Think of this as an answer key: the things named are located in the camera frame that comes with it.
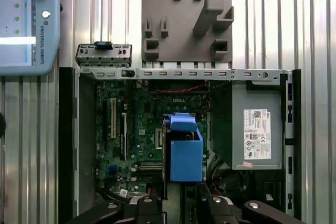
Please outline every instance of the dell logo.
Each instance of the dell logo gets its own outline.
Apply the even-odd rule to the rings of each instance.
[[[173,102],[185,102],[184,98],[173,98]]]

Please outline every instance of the metal bolt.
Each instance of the metal bolt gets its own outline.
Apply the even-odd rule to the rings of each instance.
[[[250,207],[252,207],[253,209],[258,209],[259,205],[257,203],[251,202],[248,204]]]
[[[218,198],[218,197],[213,197],[212,200],[213,200],[214,202],[216,202],[216,203],[219,203],[219,202],[222,201],[222,199],[221,199],[221,198]]]
[[[43,17],[43,18],[49,18],[50,15],[51,15],[50,12],[47,11],[47,10],[44,10],[44,11],[42,12],[42,17]]]
[[[113,204],[113,203],[111,203],[109,206],[108,206],[108,208],[110,208],[110,209],[113,209],[113,208],[116,208],[117,207],[117,205],[115,205],[115,204]]]

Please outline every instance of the red cable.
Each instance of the red cable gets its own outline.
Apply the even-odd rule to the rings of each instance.
[[[205,84],[200,84],[200,85],[197,85],[195,87],[192,87],[192,88],[189,88],[189,89],[183,89],[183,90],[161,90],[161,89],[152,89],[152,91],[155,91],[155,92],[159,92],[159,93],[168,93],[168,94],[175,94],[175,93],[185,93],[185,92],[189,92],[189,91],[192,91],[192,90],[195,90],[195,89],[198,89],[202,86],[204,86]]]

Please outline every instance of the barcode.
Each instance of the barcode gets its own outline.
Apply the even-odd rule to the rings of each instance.
[[[254,118],[261,118],[261,112],[260,111],[255,111],[254,112]]]
[[[126,198],[127,197],[127,192],[128,192],[127,190],[120,189],[119,195],[123,198]]]

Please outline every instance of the motherboard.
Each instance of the motherboard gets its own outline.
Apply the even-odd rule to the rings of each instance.
[[[208,158],[207,92],[158,90],[147,81],[103,81],[96,88],[96,186],[122,197],[146,194],[162,181],[163,115],[195,116]]]

